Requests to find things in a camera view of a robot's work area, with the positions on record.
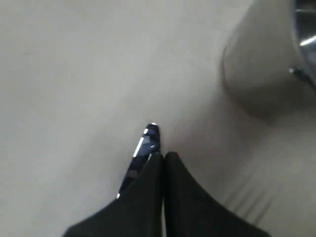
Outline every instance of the white floor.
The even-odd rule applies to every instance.
[[[152,121],[228,209],[274,237],[315,236],[316,121],[269,127],[221,87],[250,3],[2,0],[1,236],[58,237],[112,201]]]

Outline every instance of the floor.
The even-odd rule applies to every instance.
[[[274,237],[315,236],[314,117],[267,125],[220,82],[250,4],[2,0],[1,236],[61,236],[111,202],[152,121],[229,210]]]

